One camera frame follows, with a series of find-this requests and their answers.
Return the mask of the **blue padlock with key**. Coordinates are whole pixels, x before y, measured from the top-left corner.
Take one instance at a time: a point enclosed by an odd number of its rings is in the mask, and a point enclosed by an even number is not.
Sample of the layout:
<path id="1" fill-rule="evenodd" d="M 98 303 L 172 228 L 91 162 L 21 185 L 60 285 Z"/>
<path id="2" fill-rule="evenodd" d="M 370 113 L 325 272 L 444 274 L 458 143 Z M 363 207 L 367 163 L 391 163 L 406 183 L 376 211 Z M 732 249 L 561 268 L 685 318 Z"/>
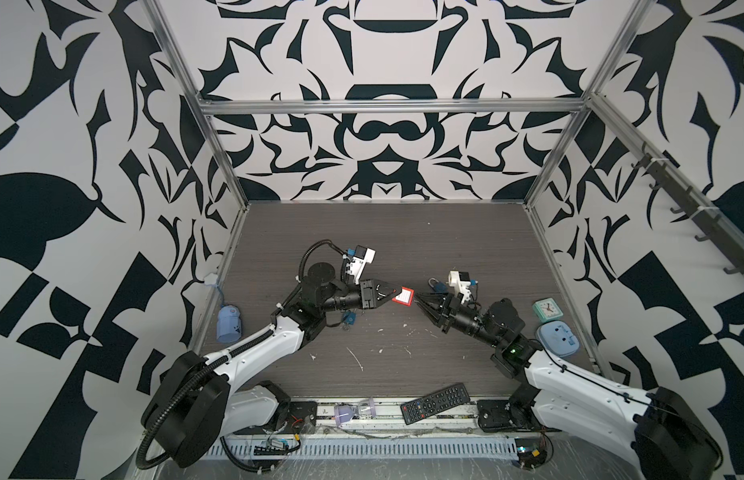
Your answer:
<path id="1" fill-rule="evenodd" d="M 435 293 L 448 293 L 449 287 L 437 278 L 431 277 L 428 279 L 428 285 L 431 290 Z"/>

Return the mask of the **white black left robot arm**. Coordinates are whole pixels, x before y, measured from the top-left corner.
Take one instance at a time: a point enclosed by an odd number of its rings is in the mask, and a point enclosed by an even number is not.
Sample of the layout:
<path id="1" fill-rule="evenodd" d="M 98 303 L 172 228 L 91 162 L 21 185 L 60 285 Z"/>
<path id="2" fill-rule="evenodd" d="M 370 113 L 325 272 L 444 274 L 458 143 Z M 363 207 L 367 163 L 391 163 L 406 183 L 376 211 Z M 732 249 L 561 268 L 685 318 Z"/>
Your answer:
<path id="1" fill-rule="evenodd" d="M 269 424 L 288 396 L 269 382 L 243 385 L 313 341 L 327 313 L 375 309 L 402 291 L 377 279 L 346 283 L 331 264 L 312 265 L 261 330 L 229 348 L 206 356 L 188 351 L 174 361 L 142 414 L 137 468 L 166 460 L 187 467 L 227 435 Z"/>

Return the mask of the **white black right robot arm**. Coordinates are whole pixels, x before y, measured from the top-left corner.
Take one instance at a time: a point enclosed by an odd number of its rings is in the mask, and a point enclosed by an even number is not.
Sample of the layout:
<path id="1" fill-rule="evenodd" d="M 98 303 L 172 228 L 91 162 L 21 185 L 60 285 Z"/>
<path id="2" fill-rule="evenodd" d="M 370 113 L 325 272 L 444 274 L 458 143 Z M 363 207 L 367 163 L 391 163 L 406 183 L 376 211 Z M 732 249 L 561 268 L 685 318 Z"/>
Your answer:
<path id="1" fill-rule="evenodd" d="M 620 457 L 646 479 L 709 479 L 722 466 L 721 447 L 680 395 L 622 385 L 555 356 L 524 335 L 509 299 L 486 311 L 451 293 L 426 292 L 414 301 L 443 332 L 493 347 L 492 363 L 519 382 L 513 396 L 540 425 Z"/>

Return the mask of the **red safety padlock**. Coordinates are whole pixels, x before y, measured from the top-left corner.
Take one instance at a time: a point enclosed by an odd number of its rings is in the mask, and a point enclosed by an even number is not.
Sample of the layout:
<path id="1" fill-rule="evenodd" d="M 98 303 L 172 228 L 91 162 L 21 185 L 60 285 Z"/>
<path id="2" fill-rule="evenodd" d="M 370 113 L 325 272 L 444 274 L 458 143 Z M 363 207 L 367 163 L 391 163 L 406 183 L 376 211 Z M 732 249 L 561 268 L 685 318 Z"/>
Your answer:
<path id="1" fill-rule="evenodd" d="M 414 299 L 414 291 L 412 289 L 402 287 L 401 291 L 398 295 L 396 295 L 392 301 L 404 305 L 404 306 L 410 306 Z"/>

